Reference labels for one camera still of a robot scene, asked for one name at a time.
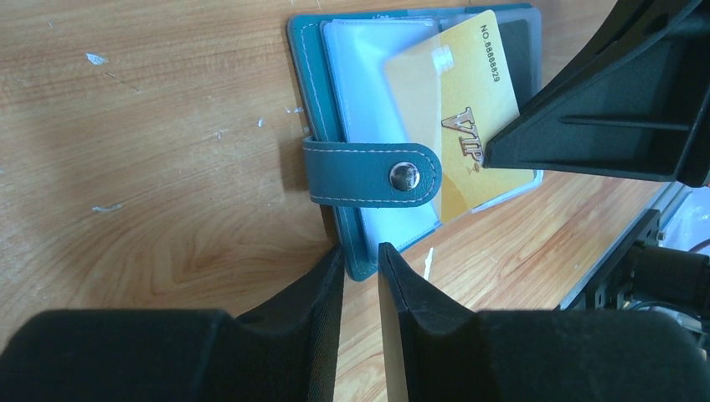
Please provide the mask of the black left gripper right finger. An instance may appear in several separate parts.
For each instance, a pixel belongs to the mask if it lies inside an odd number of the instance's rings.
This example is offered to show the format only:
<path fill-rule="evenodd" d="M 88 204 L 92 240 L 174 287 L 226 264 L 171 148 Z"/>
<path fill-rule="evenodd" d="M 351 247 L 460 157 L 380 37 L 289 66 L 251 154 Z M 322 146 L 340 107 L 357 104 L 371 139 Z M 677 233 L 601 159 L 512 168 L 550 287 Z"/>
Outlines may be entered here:
<path fill-rule="evenodd" d="M 706 401 L 709 367 L 666 314 L 474 312 L 378 247 L 391 401 Z"/>

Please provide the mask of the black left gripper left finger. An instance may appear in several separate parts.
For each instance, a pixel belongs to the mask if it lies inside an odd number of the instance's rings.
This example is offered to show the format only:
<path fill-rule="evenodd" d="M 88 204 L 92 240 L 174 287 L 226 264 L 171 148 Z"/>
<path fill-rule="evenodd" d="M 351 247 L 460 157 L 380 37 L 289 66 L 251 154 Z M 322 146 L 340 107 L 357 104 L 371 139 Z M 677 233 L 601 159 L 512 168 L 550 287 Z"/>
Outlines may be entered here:
<path fill-rule="evenodd" d="M 344 259 L 234 317 L 221 309 L 41 312 L 1 354 L 4 401 L 330 401 Z"/>

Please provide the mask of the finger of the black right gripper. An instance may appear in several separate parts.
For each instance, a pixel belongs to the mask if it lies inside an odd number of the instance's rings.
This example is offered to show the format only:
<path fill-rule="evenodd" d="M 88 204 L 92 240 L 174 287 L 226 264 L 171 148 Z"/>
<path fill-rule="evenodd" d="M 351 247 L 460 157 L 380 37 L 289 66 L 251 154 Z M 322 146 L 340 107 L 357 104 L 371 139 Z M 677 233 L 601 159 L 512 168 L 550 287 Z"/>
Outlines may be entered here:
<path fill-rule="evenodd" d="M 708 2 L 617 2 L 484 164 L 707 186 Z"/>

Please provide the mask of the blue leather card holder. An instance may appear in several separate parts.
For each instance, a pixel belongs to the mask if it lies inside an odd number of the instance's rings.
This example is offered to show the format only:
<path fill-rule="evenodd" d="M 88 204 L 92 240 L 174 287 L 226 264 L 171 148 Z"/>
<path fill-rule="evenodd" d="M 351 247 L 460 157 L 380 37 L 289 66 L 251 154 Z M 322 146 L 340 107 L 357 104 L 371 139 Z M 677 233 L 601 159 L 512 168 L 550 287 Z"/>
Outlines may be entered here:
<path fill-rule="evenodd" d="M 355 281 L 377 270 L 380 244 L 405 250 L 444 225 L 434 206 L 440 160 L 407 138 L 383 62 L 486 10 L 496 14 L 520 113 L 541 87 L 542 21 L 528 4 L 302 14 L 287 24 L 311 125 L 310 197 L 333 209 Z"/>

